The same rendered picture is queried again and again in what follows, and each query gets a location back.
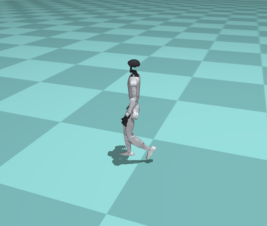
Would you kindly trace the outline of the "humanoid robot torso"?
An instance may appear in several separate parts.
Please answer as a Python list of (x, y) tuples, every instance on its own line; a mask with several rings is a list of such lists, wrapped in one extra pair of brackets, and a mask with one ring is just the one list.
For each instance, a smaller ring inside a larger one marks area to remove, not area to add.
[[(132, 75), (132, 76), (131, 76)], [(128, 79), (128, 91), (129, 91), (129, 99), (132, 97), (132, 94), (131, 94), (131, 87), (130, 87), (130, 82), (132, 79), (136, 79), (137, 82), (138, 82), (138, 86), (137, 86), (137, 100), (135, 102), (135, 107), (134, 109), (137, 109), (137, 112), (139, 113), (139, 104), (138, 104), (138, 100), (139, 100), (139, 92), (140, 92), (140, 75), (139, 77), (135, 77), (134, 74), (131, 74), (129, 76), (129, 79)]]

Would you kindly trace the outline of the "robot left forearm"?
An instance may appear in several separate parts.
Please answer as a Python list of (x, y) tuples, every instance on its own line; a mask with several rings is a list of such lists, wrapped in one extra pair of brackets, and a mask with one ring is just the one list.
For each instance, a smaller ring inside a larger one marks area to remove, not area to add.
[(129, 115), (131, 115), (133, 113), (134, 107), (135, 107), (135, 99), (132, 98), (132, 99), (130, 99), (129, 108), (128, 108), (127, 113), (125, 114), (125, 116), (128, 117)]

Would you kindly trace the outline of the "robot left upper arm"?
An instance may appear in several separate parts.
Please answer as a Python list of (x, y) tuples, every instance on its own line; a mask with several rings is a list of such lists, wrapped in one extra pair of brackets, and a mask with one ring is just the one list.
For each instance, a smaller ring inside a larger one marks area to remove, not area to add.
[(132, 79), (131, 82), (130, 82), (130, 87), (131, 87), (131, 94), (132, 94), (132, 98), (135, 99), (135, 102), (137, 100), (137, 86), (138, 86), (138, 82), (136, 79)]

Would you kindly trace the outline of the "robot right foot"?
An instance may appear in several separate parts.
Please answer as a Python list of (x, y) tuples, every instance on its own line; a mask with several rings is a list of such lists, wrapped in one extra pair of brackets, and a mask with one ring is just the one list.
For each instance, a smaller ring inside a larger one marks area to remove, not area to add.
[(127, 151), (125, 151), (125, 152), (120, 152), (120, 154), (121, 154), (121, 155), (134, 156), (134, 152), (127, 153)]

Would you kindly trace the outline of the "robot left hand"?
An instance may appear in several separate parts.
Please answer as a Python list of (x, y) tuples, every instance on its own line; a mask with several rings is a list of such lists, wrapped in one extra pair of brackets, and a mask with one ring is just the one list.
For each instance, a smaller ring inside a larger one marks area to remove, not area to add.
[(124, 125), (124, 126), (127, 126), (127, 122), (128, 122), (128, 119), (130, 118), (130, 115), (127, 117), (127, 116), (125, 116), (125, 117), (123, 117), (121, 120), (122, 120), (122, 124)]

